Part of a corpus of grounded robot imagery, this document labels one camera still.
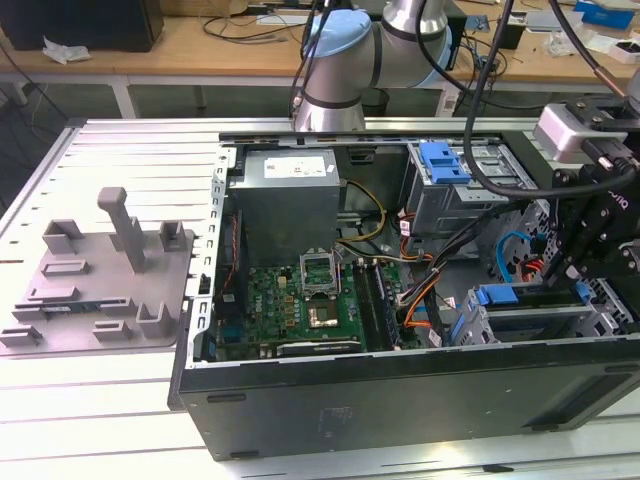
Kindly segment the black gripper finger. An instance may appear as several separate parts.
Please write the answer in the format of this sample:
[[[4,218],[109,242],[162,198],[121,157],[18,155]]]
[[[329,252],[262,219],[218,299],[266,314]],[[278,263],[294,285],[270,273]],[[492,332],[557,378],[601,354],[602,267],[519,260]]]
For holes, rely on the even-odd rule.
[[[639,275],[639,243],[597,242],[577,261],[576,268],[589,278],[636,277]]]
[[[556,250],[543,275],[546,286],[566,288],[582,279],[615,275],[615,261],[606,245],[614,208],[606,195],[603,191],[551,202]]]

